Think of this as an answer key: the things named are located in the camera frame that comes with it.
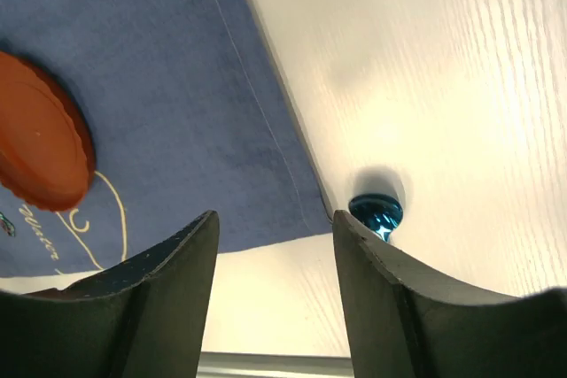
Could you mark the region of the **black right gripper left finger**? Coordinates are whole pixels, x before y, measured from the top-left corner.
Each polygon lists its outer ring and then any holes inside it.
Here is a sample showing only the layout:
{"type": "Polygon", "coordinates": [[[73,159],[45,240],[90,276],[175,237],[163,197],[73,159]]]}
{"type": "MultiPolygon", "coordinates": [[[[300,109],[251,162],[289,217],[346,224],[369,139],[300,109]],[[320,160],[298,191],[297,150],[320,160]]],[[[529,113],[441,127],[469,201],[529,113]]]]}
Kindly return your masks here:
{"type": "Polygon", "coordinates": [[[1,375],[196,376],[219,235],[207,211],[66,289],[3,292],[1,375]]]}

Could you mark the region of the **blue cloth placemat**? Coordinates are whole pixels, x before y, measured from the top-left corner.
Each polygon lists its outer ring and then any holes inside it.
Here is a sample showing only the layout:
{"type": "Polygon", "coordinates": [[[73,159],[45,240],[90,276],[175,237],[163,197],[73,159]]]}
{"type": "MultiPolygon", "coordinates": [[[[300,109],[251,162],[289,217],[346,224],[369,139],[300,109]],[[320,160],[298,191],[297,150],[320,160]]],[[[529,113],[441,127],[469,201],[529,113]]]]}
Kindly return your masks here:
{"type": "Polygon", "coordinates": [[[1,0],[1,48],[70,92],[97,156],[73,209],[2,190],[4,278],[109,268],[207,210],[220,252],[329,231],[246,0],[1,0]]]}

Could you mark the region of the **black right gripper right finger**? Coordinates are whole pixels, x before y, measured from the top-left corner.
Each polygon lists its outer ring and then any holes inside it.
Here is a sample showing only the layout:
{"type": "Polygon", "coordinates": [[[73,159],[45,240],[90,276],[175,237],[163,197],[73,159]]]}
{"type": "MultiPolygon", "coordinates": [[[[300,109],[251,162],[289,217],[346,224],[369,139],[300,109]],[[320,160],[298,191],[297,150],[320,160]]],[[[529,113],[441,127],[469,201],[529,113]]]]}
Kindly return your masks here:
{"type": "Polygon", "coordinates": [[[357,377],[563,377],[566,292],[511,297],[424,264],[349,212],[333,245],[357,377]]]}

